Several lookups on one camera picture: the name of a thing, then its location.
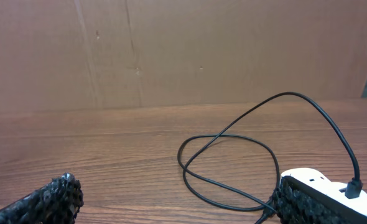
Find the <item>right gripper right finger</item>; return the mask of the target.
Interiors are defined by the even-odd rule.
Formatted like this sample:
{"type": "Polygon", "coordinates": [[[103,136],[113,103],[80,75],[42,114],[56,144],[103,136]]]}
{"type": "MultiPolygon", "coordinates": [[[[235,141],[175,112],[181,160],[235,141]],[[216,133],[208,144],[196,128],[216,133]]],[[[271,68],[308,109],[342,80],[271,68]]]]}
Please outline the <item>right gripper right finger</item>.
{"type": "Polygon", "coordinates": [[[367,216],[291,176],[282,178],[271,197],[281,223],[367,224],[367,216]]]}

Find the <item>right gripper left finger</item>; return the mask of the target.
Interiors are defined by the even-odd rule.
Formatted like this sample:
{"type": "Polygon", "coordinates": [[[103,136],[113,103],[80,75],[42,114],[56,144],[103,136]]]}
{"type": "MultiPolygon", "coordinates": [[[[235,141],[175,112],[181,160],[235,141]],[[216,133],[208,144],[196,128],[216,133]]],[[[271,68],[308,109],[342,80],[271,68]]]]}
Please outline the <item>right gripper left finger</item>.
{"type": "Polygon", "coordinates": [[[0,224],[74,224],[83,205],[80,181],[64,173],[0,209],[0,224]]]}

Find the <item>white power strip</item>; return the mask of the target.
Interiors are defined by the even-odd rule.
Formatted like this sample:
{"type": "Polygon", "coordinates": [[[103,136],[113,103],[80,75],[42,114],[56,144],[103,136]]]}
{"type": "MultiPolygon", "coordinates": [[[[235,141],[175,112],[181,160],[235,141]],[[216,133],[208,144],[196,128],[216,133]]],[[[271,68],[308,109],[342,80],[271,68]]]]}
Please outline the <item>white power strip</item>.
{"type": "Polygon", "coordinates": [[[307,187],[311,188],[312,190],[316,190],[318,193],[323,194],[324,196],[336,201],[335,199],[328,196],[330,191],[330,181],[327,177],[325,177],[321,172],[311,168],[296,168],[296,169],[289,169],[282,173],[283,181],[284,177],[293,177],[294,179],[298,180],[299,182],[305,184],[307,187]]]}

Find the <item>cardboard backdrop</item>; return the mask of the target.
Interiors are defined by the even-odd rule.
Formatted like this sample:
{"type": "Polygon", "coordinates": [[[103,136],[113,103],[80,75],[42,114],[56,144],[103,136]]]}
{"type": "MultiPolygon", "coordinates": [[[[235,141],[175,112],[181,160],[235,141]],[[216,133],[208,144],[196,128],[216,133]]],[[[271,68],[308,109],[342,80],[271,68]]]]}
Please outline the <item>cardboard backdrop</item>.
{"type": "Polygon", "coordinates": [[[0,113],[361,96],[367,1],[0,1],[0,113]]]}

